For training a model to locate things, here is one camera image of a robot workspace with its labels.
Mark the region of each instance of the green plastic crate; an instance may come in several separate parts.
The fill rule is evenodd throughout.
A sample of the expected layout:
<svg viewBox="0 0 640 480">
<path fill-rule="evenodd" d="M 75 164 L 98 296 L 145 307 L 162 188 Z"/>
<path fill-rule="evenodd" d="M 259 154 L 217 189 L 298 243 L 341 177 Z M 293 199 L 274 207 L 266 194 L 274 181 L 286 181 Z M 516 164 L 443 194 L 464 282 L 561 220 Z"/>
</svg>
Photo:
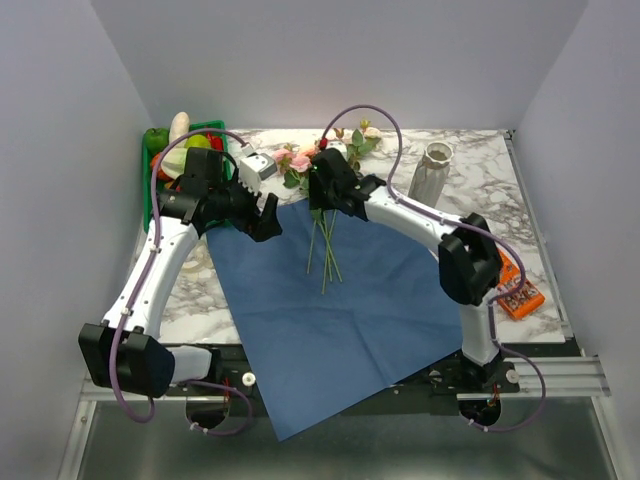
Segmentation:
<svg viewBox="0 0 640 480">
<path fill-rule="evenodd" d="M 198 130 L 200 128 L 222 128 L 224 129 L 224 122 L 222 120 L 213 120 L 205 123 L 194 123 L 189 127 L 189 130 Z M 227 136 L 220 135 L 222 137 L 222 144 L 224 145 L 225 152 L 227 151 Z M 224 163 L 225 176 L 228 179 L 231 178 L 231 165 L 227 159 Z M 157 192 L 161 192 L 164 188 L 165 182 L 158 183 L 156 187 Z M 151 155 L 149 150 L 142 143 L 142 208 L 144 214 L 144 231 L 149 231 L 149 222 L 151 221 Z"/>
</svg>

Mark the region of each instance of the white marble surface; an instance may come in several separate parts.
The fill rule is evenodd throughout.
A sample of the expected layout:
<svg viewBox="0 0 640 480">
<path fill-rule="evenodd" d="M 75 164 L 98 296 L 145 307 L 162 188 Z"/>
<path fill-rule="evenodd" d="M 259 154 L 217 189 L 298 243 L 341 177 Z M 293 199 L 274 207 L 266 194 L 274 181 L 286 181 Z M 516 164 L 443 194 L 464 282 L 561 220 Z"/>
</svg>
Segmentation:
<svg viewBox="0 0 640 480">
<path fill-rule="evenodd" d="M 238 131 L 258 151 L 271 153 L 285 143 L 308 144 L 319 130 Z M 385 178 L 397 152 L 395 133 L 384 132 L 379 148 L 362 161 L 363 173 Z M 503 237 L 521 255 L 527 275 L 545 295 L 546 302 L 524 320 L 510 320 L 496 307 L 498 336 L 502 342 L 562 342 L 564 335 L 554 304 L 527 210 L 517 184 L 504 139 L 496 131 L 405 130 L 403 157 L 394 186 L 406 193 L 415 166 L 426 145 L 446 141 L 454 148 L 451 171 L 437 208 L 450 213 L 483 215 L 495 234 Z M 230 142 L 232 155 L 238 146 Z M 296 190 L 282 185 L 276 175 L 263 184 L 282 204 L 300 199 Z M 218 282 L 204 241 L 191 253 L 171 293 L 160 329 L 163 343 L 239 343 L 227 302 Z"/>
</svg>

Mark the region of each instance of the wall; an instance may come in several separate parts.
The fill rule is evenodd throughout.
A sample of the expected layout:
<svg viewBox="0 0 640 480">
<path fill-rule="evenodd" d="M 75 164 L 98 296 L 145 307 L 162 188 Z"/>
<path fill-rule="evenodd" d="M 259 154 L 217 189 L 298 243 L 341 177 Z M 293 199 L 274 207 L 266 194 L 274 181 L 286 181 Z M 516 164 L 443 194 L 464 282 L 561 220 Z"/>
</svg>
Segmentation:
<svg viewBox="0 0 640 480">
<path fill-rule="evenodd" d="M 600 355 L 640 455 L 640 3 L 592 0 L 516 152 L 580 343 Z"/>
<path fill-rule="evenodd" d="M 0 44 L 0 478 L 51 479 L 78 332 L 130 261 L 150 120 L 88 2 L 5 3 Z"/>
<path fill-rule="evenodd" d="M 586 0 L 91 0 L 151 117 L 323 126 L 374 102 L 405 127 L 515 127 Z"/>
</svg>

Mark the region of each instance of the pink rose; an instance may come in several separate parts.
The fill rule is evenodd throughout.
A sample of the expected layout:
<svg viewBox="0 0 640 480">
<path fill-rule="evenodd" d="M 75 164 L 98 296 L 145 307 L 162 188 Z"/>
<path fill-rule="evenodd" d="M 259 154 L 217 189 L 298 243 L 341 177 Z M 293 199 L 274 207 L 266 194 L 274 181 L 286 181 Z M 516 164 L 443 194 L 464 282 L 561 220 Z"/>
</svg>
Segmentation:
<svg viewBox="0 0 640 480">
<path fill-rule="evenodd" d="M 289 164 L 296 172 L 304 173 L 311 166 L 311 159 L 306 155 L 298 155 Z"/>
<path fill-rule="evenodd" d="M 280 163 L 285 158 L 293 158 L 293 152 L 291 150 L 287 150 L 286 148 L 281 148 L 280 150 L 276 150 L 273 155 L 271 155 L 276 163 Z"/>
<path fill-rule="evenodd" d="M 303 147 L 300 147 L 300 150 L 298 150 L 298 156 L 311 157 L 316 153 L 318 153 L 318 147 L 316 147 L 313 143 L 304 145 Z"/>
</svg>

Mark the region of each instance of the green leaf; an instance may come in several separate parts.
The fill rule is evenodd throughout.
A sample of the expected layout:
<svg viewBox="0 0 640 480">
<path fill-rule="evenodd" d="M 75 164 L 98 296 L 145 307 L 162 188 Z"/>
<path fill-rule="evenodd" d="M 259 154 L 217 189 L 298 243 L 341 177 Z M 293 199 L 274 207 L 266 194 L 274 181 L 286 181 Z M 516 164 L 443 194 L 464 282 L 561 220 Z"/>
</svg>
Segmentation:
<svg viewBox="0 0 640 480">
<path fill-rule="evenodd" d="M 316 208 L 315 210 L 311 210 L 311 218 L 313 218 L 316 222 L 322 221 L 322 209 Z"/>
<path fill-rule="evenodd" d="M 353 145 L 347 145 L 347 160 L 358 153 L 358 148 Z"/>
<path fill-rule="evenodd" d="M 359 147 L 364 143 L 364 137 L 362 136 L 362 132 L 360 130 L 355 130 L 353 135 L 351 136 L 351 143 L 356 147 Z"/>
<path fill-rule="evenodd" d="M 284 186 L 287 188 L 294 188 L 300 184 L 300 179 L 295 176 L 295 174 L 289 170 L 284 174 Z"/>
<path fill-rule="evenodd" d="M 364 156 L 376 147 L 376 144 L 371 140 L 371 138 L 367 138 L 367 141 L 358 147 L 358 155 Z"/>
</svg>

